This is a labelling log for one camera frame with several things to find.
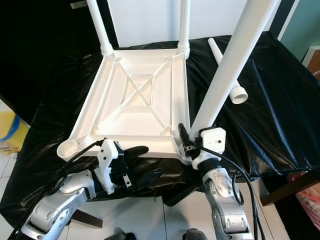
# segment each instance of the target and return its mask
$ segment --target black plastic sheet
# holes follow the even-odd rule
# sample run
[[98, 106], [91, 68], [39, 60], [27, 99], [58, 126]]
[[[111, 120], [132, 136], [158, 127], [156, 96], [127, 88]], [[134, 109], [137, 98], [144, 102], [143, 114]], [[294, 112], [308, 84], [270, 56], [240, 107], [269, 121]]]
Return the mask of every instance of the black plastic sheet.
[[[215, 37], [222, 52], [229, 39]], [[177, 42], [158, 42], [129, 49], [176, 46]], [[207, 38], [191, 40], [190, 48], [186, 69], [193, 122], [218, 66]], [[64, 57], [58, 63], [0, 203], [0, 213], [12, 226], [19, 222], [37, 189], [64, 163], [56, 154], [57, 147], [69, 137], [101, 59], [97, 53]], [[227, 131], [225, 155], [252, 177], [319, 168], [320, 84], [316, 78], [264, 32], [238, 81], [245, 87], [248, 100], [234, 105], [227, 99], [215, 122]], [[97, 161], [91, 163], [91, 159], [82, 157], [72, 172], [94, 168]], [[110, 196], [101, 191], [95, 201], [165, 196], [199, 180], [196, 171], [176, 159], [143, 158], [132, 172], [139, 176], [154, 169], [162, 169], [163, 174], [148, 187], [138, 192], [120, 189]]]

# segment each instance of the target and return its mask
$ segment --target yellow container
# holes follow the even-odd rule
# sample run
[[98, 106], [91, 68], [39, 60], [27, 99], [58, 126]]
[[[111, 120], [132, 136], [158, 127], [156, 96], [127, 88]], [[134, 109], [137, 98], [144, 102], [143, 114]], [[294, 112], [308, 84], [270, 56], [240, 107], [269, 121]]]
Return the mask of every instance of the yellow container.
[[20, 152], [29, 128], [13, 112], [0, 112], [0, 152], [8, 155]]

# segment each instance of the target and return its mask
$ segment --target black cable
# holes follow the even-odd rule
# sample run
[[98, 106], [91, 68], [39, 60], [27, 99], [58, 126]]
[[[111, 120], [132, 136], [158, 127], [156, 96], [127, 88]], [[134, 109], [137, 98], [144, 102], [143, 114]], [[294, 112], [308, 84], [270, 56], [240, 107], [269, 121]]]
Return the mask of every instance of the black cable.
[[248, 173], [246, 173], [239, 165], [234, 163], [229, 158], [221, 155], [220, 153], [212, 151], [212, 150], [210, 150], [208, 148], [205, 148], [203, 146], [200, 149], [203, 150], [203, 151], [206, 151], [206, 152], [208, 152], [208, 153], [210, 153], [212, 155], [215, 155], [217, 157], [220, 157], [220, 158], [224, 159], [229, 164], [234, 166], [243, 175], [243, 177], [244, 177], [244, 179], [245, 179], [245, 181], [246, 181], [246, 183], [248, 185], [248, 188], [249, 188], [249, 191], [250, 191], [250, 196], [251, 196], [251, 204], [252, 204], [252, 212], [253, 212], [252, 215], [253, 215], [253, 235], [254, 235], [254, 240], [258, 240], [259, 239], [259, 237], [258, 237], [258, 227], [260, 229], [262, 240], [266, 240], [265, 233], [264, 233], [264, 230], [262, 228], [262, 225], [261, 225], [261, 222], [260, 222], [260, 218], [259, 218], [259, 212], [258, 212], [258, 207], [257, 207], [257, 202], [256, 202], [254, 190], [253, 190], [253, 187], [251, 185], [250, 177], [249, 177]]
[[21, 218], [19, 224], [12, 230], [10, 236], [7, 240], [14, 240], [14, 236], [21, 231], [21, 228], [23, 224], [26, 222], [27, 218], [37, 205], [37, 203], [47, 195], [54, 194], [65, 182], [65, 180], [68, 177], [68, 170], [66, 169], [70, 164], [74, 163], [82, 154], [87, 152], [89, 149], [93, 148], [94, 146], [100, 146], [104, 142], [105, 138], [99, 141], [96, 141], [89, 146], [82, 149], [80, 152], [78, 152], [76, 155], [74, 155], [72, 158], [70, 158], [65, 164], [63, 164], [62, 167], [49, 179], [46, 185], [42, 186], [39, 189], [38, 195], [34, 198], [31, 205], [27, 208], [26, 212], [24, 213], [23, 217]]
[[242, 195], [241, 191], [239, 190], [239, 196], [240, 196], [240, 198], [239, 198], [238, 193], [237, 193], [237, 189], [236, 189], [236, 178], [237, 178], [238, 173], [239, 173], [239, 171], [237, 170], [232, 177], [232, 191], [233, 191], [234, 198], [238, 202], [238, 204], [243, 205], [245, 203], [244, 196]]

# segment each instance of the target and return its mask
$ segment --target teal wall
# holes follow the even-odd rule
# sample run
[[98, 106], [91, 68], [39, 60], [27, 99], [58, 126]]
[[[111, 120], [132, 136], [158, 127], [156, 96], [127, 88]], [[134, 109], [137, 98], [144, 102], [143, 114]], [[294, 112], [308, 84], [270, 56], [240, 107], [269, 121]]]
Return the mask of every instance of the teal wall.
[[320, 0], [300, 0], [280, 40], [302, 61], [311, 46], [320, 45]]

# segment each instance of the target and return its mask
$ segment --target white plastic tube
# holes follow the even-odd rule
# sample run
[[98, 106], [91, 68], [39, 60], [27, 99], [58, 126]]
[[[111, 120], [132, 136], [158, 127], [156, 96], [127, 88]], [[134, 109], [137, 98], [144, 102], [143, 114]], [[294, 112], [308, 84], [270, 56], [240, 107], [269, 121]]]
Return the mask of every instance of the white plastic tube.
[[191, 0], [181, 0], [180, 8], [180, 35], [177, 47], [178, 53], [185, 53], [185, 59], [189, 58], [189, 26], [190, 26]]
[[[213, 56], [220, 65], [221, 59], [223, 57], [218, 45], [216, 44], [215, 40], [210, 37], [208, 39], [209, 46], [211, 48], [211, 51], [213, 53]], [[239, 82], [236, 80], [235, 84], [233, 85], [230, 93], [229, 93], [229, 98], [231, 99], [231, 102], [233, 104], [242, 104], [248, 99], [248, 94], [245, 90], [244, 87], [240, 86]]]
[[211, 127], [255, 47], [278, 0], [248, 0], [195, 117], [189, 136]]
[[98, 35], [102, 55], [111, 55], [114, 52], [112, 45], [105, 29], [104, 22], [102, 21], [97, 0], [87, 0], [89, 11], [93, 20], [95, 31]]

